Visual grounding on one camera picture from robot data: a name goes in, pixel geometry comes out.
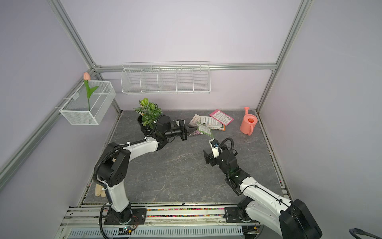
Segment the green seed packet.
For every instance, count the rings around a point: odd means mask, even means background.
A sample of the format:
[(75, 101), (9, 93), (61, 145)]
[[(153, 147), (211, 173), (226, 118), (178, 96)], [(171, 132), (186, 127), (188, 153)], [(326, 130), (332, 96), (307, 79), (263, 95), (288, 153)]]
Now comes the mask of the green seed packet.
[(198, 123), (198, 131), (202, 134), (208, 135), (211, 138), (214, 138), (214, 136), (212, 134), (212, 129), (210, 129), (209, 127), (207, 127), (201, 123)]

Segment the pink bordered seed packet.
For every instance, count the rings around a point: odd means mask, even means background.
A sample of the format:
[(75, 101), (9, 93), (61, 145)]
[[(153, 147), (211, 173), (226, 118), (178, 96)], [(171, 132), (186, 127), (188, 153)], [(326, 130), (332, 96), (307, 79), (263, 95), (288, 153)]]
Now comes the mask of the pink bordered seed packet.
[(210, 117), (214, 118), (224, 126), (228, 126), (234, 121), (234, 118), (222, 112), (221, 110), (215, 110), (210, 114)]

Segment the marigold seed packet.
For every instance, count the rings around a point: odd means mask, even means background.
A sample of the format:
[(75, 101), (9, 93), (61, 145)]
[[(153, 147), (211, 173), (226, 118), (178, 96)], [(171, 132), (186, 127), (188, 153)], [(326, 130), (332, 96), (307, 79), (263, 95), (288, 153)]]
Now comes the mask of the marigold seed packet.
[(201, 124), (203, 124), (207, 127), (213, 126), (213, 125), (218, 125), (218, 126), (223, 125), (212, 117), (202, 117), (201, 118)]

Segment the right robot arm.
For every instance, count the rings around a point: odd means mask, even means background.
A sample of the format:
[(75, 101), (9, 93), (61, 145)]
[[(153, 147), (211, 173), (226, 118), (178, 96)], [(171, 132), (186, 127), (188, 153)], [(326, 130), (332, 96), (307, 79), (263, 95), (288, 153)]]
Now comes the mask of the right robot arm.
[(204, 153), (207, 164), (217, 165), (228, 186), (245, 199), (238, 204), (243, 221), (257, 221), (284, 239), (320, 239), (323, 235), (308, 207), (299, 199), (282, 197), (261, 185), (238, 166), (232, 138), (209, 140), (211, 153)]

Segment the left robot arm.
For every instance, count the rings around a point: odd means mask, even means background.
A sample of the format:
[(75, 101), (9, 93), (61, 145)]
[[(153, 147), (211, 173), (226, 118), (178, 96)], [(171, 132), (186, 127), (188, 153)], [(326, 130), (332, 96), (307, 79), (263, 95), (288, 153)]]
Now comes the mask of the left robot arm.
[(154, 128), (144, 133), (144, 139), (126, 144), (108, 144), (94, 167), (93, 181), (105, 191), (109, 211), (124, 222), (132, 217), (131, 203), (124, 187), (130, 161), (161, 150), (170, 139), (180, 137), (181, 140), (187, 140), (197, 129), (188, 126), (183, 119), (171, 120), (169, 116), (161, 114), (154, 121)]

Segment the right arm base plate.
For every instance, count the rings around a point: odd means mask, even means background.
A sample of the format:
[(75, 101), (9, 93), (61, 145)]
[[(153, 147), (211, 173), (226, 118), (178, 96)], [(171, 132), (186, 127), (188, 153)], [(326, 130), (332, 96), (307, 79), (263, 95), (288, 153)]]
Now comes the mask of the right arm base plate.
[(240, 207), (225, 207), (223, 218), (227, 223), (250, 223), (254, 222)]

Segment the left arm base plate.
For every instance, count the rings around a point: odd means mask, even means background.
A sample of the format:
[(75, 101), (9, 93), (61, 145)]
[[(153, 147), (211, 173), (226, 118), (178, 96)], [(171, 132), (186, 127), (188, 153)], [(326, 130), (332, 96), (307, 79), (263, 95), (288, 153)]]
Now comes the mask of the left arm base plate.
[(105, 225), (143, 225), (146, 220), (147, 210), (144, 208), (133, 208), (121, 213), (109, 209), (104, 224)]

